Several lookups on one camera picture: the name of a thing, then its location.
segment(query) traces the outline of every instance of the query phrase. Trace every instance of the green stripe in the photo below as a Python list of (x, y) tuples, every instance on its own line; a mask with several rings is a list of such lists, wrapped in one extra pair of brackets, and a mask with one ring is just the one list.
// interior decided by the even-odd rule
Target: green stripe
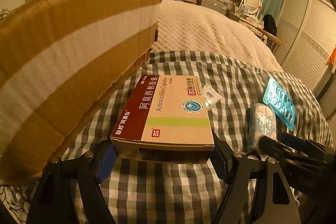
[(209, 127), (209, 119), (148, 117), (146, 126)]

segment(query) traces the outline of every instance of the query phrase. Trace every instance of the bed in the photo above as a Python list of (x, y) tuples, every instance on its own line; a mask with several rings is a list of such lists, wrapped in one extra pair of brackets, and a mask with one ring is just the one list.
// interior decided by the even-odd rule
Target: bed
[[(297, 110), (293, 134), (332, 147), (332, 136), (311, 91), (284, 73), (268, 47), (249, 29), (208, 8), (163, 0), (159, 35), (147, 63), (139, 68), (95, 114), (63, 155), (63, 160), (94, 150), (108, 138), (119, 113), (143, 74), (198, 75), (223, 98), (209, 113), (211, 127), (233, 150), (246, 151), (246, 110), (261, 102), (272, 76), (286, 89)], [(277, 123), (277, 130), (289, 132)], [(6, 200), (16, 219), (24, 221), (37, 181), (20, 188), (3, 184)], [(245, 222), (255, 181), (250, 181), (241, 213)], [(225, 194), (211, 162), (204, 165), (159, 164), (118, 159), (102, 194), (117, 223), (210, 223)], [(76, 188), (76, 210), (85, 213)]]

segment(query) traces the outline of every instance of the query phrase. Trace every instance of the round blue logo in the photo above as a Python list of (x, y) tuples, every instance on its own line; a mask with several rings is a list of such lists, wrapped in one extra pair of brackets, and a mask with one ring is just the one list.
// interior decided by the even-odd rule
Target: round blue logo
[(196, 100), (186, 100), (186, 101), (183, 102), (182, 108), (186, 112), (197, 113), (197, 112), (202, 111), (203, 105)]

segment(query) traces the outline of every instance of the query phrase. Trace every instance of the plaid bedsheet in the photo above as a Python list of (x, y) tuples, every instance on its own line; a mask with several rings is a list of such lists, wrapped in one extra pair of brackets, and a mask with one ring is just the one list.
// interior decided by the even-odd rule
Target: plaid bedsheet
[[(208, 114), (211, 127), (233, 150), (246, 152), (248, 108), (262, 102), (271, 76), (288, 92), (296, 107), (293, 134), (332, 147), (332, 135), (312, 92), (297, 78), (283, 72), (265, 71), (238, 60), (205, 52), (152, 52), (146, 65), (130, 77), (86, 125), (63, 159), (94, 150), (108, 138), (120, 112), (141, 75), (198, 75), (202, 86), (210, 84), (223, 98)], [(277, 120), (277, 131), (288, 132)], [(251, 206), (255, 182), (250, 181), (241, 223)], [(11, 191), (16, 204), (28, 210), (34, 186)], [(118, 159), (108, 179), (101, 184), (111, 214), (117, 223), (210, 223), (226, 190), (210, 161), (205, 165), (160, 164)], [(82, 223), (86, 218), (76, 190), (76, 208)]]

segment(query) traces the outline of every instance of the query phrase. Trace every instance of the metal screw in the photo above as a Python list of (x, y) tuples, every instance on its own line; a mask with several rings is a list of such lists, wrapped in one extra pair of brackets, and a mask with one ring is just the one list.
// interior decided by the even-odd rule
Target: metal screw
[(51, 159), (51, 163), (52, 164), (56, 164), (56, 163), (58, 163), (58, 161), (59, 161), (59, 158), (57, 158), (57, 157), (53, 157), (52, 159)]
[(236, 158), (241, 158), (243, 156), (243, 153), (241, 153), (240, 151), (235, 151), (233, 152), (233, 156), (235, 156)]
[(277, 162), (275, 158), (268, 158), (267, 160), (270, 164), (275, 164)]
[(93, 157), (93, 155), (94, 155), (94, 153), (93, 153), (92, 151), (87, 151), (87, 152), (85, 152), (85, 154), (84, 154), (84, 156), (85, 156), (86, 158), (91, 158), (91, 157)]

